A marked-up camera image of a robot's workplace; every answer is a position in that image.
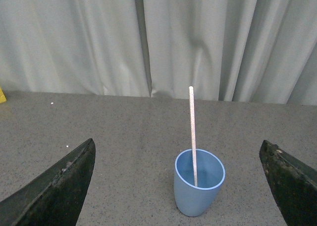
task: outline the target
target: speckled table surface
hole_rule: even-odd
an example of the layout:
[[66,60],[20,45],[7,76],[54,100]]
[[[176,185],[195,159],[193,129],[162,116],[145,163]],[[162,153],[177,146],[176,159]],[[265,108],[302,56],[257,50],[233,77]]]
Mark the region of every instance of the speckled table surface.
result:
[[226,179],[210,208],[190,218],[173,196],[175,158],[191,144],[188,100],[5,94],[0,200],[93,138],[96,164],[78,226],[282,226],[259,159],[262,141],[317,169],[317,107],[196,100],[197,148],[222,160]]

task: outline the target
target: speckled straw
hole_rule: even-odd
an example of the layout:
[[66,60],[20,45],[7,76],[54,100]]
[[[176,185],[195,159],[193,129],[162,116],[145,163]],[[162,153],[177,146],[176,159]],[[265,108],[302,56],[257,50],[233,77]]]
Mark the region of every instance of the speckled straw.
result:
[[196,136],[195,136],[195,108],[194,108],[194,88],[189,87],[189,107],[190,107],[190,129],[192,133],[192,155],[194,168],[194,181],[197,186],[197,162],[196,162]]

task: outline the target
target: cup rim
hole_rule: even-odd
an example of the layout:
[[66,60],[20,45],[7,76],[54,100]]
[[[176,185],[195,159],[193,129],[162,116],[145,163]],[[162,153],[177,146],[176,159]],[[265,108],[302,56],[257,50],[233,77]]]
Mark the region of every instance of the cup rim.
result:
[[221,184],[223,183],[223,181],[224,181],[224,179],[225,179],[225,175],[226,175],[226,172],[225,172],[225,169],[224,169],[224,166],[223,166],[222,162],[220,161],[220,159],[219,159],[216,155],[214,155],[214,154],[212,154],[212,153],[210,153],[210,152],[208,152],[208,151],[206,151],[206,150],[199,149],[199,148],[197,148],[196,151],[202,151],[202,152],[208,153],[208,154],[212,155],[214,158],[216,158],[216,160],[220,163],[220,165],[221,165],[221,167],[222,167],[222,170],[223,170],[222,179],[221,179],[221,181],[220,181],[217,185],[215,185],[215,186],[213,186],[213,187],[209,187],[209,188],[197,187],[197,186],[192,185],[192,184],[188,183],[187,181],[185,181],[185,179],[184,179],[184,178],[180,175],[180,173],[178,172],[178,169],[177,169],[177,161],[178,161],[178,158],[179,158],[182,154],[184,154],[185,152],[191,151],[191,150],[192,150],[192,149],[187,149],[187,150],[181,152],[180,154],[178,154],[178,156],[177,156],[177,158],[176,158],[176,160],[175,160],[175,170],[176,170],[177,175],[181,178],[181,180],[182,180],[184,183],[186,183],[187,185],[189,185],[190,187],[195,188],[195,189],[199,189],[199,190],[212,190],[212,189],[215,189],[215,188],[221,186]]

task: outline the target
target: white straw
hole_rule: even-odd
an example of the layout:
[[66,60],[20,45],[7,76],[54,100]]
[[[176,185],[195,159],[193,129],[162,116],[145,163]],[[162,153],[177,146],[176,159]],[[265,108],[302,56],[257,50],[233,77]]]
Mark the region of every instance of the white straw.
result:
[[194,109],[194,88],[189,87],[189,106],[190,106],[190,128],[192,133],[192,155],[194,168],[194,181],[197,186],[197,162],[196,162],[196,136],[195,136],[195,109]]

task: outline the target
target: blue cup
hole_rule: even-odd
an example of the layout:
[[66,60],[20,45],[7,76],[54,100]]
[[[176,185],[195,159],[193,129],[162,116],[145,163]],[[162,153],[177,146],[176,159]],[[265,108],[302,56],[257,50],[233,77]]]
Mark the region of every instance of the blue cup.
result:
[[175,160],[174,195],[180,212],[195,217],[212,203],[225,178],[222,162],[214,154],[196,149],[198,186],[194,184],[192,150],[180,153]]

